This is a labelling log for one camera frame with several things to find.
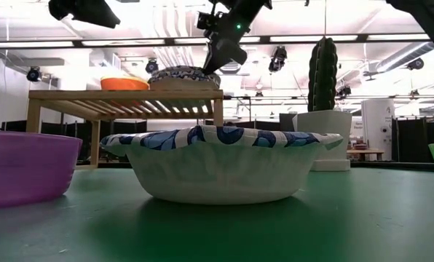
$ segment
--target wooden slatted shelf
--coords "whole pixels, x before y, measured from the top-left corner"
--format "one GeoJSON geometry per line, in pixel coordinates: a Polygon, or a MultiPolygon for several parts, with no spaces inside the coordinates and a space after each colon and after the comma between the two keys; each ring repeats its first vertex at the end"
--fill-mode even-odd
{"type": "Polygon", "coordinates": [[[26,132],[39,132],[41,108],[92,122],[91,168],[98,165],[100,122],[114,119],[213,119],[224,125],[221,90],[29,91],[26,132]]]}

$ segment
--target wall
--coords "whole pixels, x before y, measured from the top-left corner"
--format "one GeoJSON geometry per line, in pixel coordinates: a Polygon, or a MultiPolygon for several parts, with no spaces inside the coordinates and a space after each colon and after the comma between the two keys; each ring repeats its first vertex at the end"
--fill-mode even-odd
{"type": "MultiPolygon", "coordinates": [[[[49,85],[44,82],[30,83],[25,74],[6,67],[0,59],[0,125],[2,122],[26,119],[30,89],[48,90],[49,85]]],[[[60,113],[43,108],[41,121],[60,123],[60,113]]]]}

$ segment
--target table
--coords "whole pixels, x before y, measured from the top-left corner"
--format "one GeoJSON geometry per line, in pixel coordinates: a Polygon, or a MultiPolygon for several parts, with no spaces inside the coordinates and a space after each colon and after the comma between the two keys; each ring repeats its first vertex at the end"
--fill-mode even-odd
{"type": "Polygon", "coordinates": [[[224,92],[211,88],[199,89],[203,83],[164,80],[151,84],[154,90],[30,90],[26,132],[40,132],[41,108],[77,116],[92,122],[91,165],[99,161],[100,121],[114,119],[213,119],[214,125],[224,125],[224,92]],[[183,83],[191,89],[182,90],[183,83]]]}
{"type": "Polygon", "coordinates": [[[347,154],[359,154],[360,155],[360,161],[366,160],[367,154],[375,154],[377,155],[377,161],[382,161],[382,154],[385,153],[385,151],[380,149],[349,149],[347,150],[347,154]]]}
{"type": "Polygon", "coordinates": [[[0,210],[0,262],[434,261],[434,173],[312,172],[294,197],[152,199],[132,170],[80,170],[54,202],[0,210]]]}

